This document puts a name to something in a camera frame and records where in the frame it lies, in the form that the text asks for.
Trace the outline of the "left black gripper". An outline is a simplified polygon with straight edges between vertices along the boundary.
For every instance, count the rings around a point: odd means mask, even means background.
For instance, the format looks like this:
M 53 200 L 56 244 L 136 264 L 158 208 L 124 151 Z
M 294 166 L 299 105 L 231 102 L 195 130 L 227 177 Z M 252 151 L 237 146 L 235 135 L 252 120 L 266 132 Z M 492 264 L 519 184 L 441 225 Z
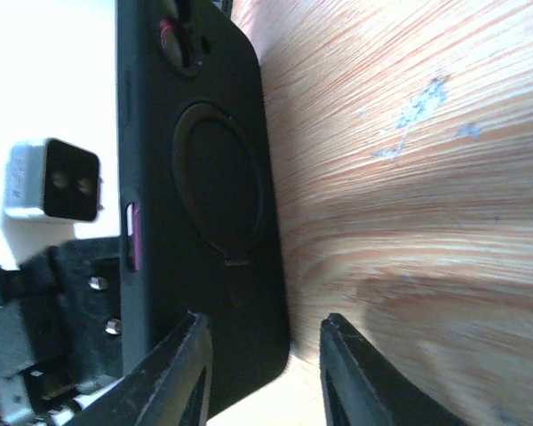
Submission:
M 107 237 L 0 266 L 0 425 L 51 424 L 123 376 L 119 257 Z

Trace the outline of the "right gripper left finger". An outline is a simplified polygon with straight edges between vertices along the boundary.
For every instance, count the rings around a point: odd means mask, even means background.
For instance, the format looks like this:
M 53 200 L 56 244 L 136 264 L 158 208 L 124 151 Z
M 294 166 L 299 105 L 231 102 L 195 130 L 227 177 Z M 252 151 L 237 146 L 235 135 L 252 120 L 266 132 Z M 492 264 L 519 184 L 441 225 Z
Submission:
M 121 382 L 72 425 L 204 425 L 212 372 L 209 322 L 188 314 Z

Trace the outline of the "black phone case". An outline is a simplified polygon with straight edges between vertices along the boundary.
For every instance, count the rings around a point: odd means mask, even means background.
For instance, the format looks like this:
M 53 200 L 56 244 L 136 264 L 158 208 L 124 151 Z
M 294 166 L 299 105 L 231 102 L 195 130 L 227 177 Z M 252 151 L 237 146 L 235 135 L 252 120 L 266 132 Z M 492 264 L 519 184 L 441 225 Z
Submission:
M 120 1 L 118 23 L 164 13 L 190 35 L 189 102 L 174 131 L 173 176 L 186 214 L 159 269 L 129 273 L 121 216 L 123 366 L 131 371 L 189 313 L 207 316 L 209 411 L 282 373 L 290 326 L 260 65 L 247 36 L 210 1 Z

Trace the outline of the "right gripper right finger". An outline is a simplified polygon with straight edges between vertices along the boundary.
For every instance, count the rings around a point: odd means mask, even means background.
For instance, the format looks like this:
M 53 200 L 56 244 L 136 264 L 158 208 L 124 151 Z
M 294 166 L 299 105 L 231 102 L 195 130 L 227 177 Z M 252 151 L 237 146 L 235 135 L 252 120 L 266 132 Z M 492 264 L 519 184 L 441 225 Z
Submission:
M 320 328 L 328 425 L 462 425 L 462 419 L 403 376 L 343 315 Z

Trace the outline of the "purple phone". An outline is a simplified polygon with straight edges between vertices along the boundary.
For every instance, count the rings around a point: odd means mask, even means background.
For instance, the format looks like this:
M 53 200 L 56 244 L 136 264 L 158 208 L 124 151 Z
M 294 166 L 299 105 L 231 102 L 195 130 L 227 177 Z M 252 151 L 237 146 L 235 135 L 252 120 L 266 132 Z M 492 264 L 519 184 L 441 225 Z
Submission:
M 123 256 L 132 274 L 159 269 L 186 214 L 173 176 L 175 127 L 188 106 L 190 35 L 166 12 L 120 21 L 118 154 Z

